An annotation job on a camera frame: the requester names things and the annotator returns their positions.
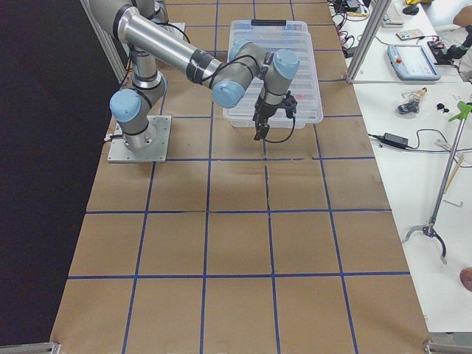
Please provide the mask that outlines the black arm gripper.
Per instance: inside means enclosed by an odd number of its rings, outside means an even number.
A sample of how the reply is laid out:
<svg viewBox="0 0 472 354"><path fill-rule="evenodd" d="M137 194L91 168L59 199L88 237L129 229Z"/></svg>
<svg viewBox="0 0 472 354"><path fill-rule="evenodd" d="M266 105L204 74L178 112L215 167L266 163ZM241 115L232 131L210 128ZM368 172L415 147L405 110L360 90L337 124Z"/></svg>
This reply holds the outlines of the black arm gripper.
<svg viewBox="0 0 472 354"><path fill-rule="evenodd" d="M257 101L254 105L254 116L252 118L255 127L254 140L266 139L266 136L270 130L268 119L274 116L277 110L281 107L281 102L272 105L267 103L262 97L257 98Z"/></svg>

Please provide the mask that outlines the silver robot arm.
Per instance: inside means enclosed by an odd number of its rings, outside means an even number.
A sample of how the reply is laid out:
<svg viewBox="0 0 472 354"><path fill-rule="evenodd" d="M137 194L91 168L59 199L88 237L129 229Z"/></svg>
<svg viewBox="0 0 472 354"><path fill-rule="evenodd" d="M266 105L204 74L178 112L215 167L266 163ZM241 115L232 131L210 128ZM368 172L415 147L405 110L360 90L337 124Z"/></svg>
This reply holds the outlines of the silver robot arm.
<svg viewBox="0 0 472 354"><path fill-rule="evenodd" d="M163 4L153 1L90 1L95 21L110 36L128 45L133 66L132 86L117 91L110 99L111 113L121 128L125 162L164 161L170 119L152 118L148 112L164 95L167 81L158 70L161 60L179 70L195 84L212 91L222 108L235 107L254 78L263 87L254 107L256 140L265 140L268 120L279 109L294 119L297 102L289 86L299 68L298 55L289 49L270 52L249 41L237 41L221 63L211 54L165 30L156 20Z"/></svg>

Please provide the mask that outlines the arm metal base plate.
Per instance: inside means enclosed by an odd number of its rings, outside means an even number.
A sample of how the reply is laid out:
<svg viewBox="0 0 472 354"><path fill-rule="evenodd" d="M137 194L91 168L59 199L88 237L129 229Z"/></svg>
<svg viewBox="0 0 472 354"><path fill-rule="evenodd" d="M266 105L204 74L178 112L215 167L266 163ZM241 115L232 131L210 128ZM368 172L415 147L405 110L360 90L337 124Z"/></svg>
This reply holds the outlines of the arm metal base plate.
<svg viewBox="0 0 472 354"><path fill-rule="evenodd" d="M184 27L185 27L185 24L184 24L184 23L162 24L162 27L163 27L165 30L167 30L171 35L173 35L174 37L176 37L177 39L181 39L181 40L183 40L183 41L186 40L185 31L184 31Z"/></svg>
<svg viewBox="0 0 472 354"><path fill-rule="evenodd" d="M124 134L117 123L114 135L121 135L121 137L111 140L108 162L165 163L172 118L170 115L147 115L149 122L147 130L135 136Z"/></svg>

